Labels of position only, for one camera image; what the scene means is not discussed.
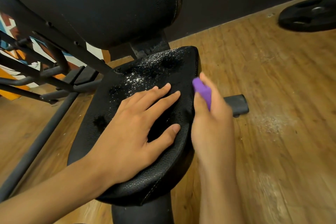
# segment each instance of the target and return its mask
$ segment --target seat cushion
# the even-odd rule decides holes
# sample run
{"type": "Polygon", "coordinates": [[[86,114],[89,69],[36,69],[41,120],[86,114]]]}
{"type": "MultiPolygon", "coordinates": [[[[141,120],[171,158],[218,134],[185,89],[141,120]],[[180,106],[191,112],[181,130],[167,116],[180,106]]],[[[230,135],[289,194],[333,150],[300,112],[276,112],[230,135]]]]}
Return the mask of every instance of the seat cushion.
{"type": "Polygon", "coordinates": [[[181,130],[173,145],[150,167],[133,179],[112,186],[97,198],[99,201],[122,206],[142,205],[168,193],[181,180],[194,155],[190,137],[194,118],[191,82],[197,75],[198,51],[188,46],[126,63],[104,76],[75,137],[68,165],[90,151],[123,99],[155,85],[163,87],[169,82],[172,88],[168,94],[179,90],[181,97],[154,123],[148,134],[149,142],[171,124],[180,124],[181,130]]]}

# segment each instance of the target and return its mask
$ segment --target purple sponge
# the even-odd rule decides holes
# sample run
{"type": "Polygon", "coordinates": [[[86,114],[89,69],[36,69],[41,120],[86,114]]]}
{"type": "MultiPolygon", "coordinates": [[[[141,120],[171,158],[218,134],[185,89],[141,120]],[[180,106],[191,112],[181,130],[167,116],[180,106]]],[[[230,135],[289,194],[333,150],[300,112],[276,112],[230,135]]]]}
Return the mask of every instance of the purple sponge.
{"type": "Polygon", "coordinates": [[[211,89],[204,85],[199,77],[193,79],[192,85],[194,86],[194,91],[198,92],[205,100],[208,105],[208,109],[210,111],[211,107],[211,89]]]}

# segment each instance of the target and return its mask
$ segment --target black leather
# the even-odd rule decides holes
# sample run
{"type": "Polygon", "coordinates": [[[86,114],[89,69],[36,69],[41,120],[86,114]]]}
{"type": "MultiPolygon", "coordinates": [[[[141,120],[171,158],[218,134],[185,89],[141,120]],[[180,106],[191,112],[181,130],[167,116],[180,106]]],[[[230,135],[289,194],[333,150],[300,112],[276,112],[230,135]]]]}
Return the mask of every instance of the black leather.
{"type": "Polygon", "coordinates": [[[71,38],[108,49],[170,26],[181,0],[20,0],[71,38]]]}
{"type": "Polygon", "coordinates": [[[172,88],[168,94],[180,90],[181,97],[154,123],[149,141],[171,124],[179,123],[181,130],[174,144],[153,165],[133,179],[112,186],[98,200],[114,205],[142,205],[170,192],[181,180],[194,154],[190,138],[194,117],[191,81],[197,75],[198,51],[189,46],[135,60],[104,76],[73,142],[68,165],[90,151],[123,99],[155,85],[162,87],[170,82],[172,88]]]}

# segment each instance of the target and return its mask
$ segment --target black leather backrest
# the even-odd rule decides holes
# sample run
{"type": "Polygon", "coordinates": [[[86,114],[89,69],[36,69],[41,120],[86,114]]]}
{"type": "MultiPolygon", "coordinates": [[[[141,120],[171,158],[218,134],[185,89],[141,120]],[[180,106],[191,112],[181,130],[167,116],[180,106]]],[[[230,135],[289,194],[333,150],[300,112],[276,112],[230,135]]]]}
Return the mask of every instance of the black leather backrest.
{"type": "Polygon", "coordinates": [[[181,0],[21,1],[65,35],[101,49],[170,26],[181,7],[181,0]]]}

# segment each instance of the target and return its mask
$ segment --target person's right hand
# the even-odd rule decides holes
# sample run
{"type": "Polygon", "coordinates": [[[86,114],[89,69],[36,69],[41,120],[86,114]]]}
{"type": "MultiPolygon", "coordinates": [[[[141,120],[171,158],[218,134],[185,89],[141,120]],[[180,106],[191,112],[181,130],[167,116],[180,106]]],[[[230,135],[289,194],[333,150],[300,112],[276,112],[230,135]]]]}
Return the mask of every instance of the person's right hand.
{"type": "Polygon", "coordinates": [[[231,107],[204,73],[201,81],[211,88],[211,110],[199,93],[195,94],[195,118],[191,140],[200,168],[209,175],[236,174],[236,147],[231,107]]]}

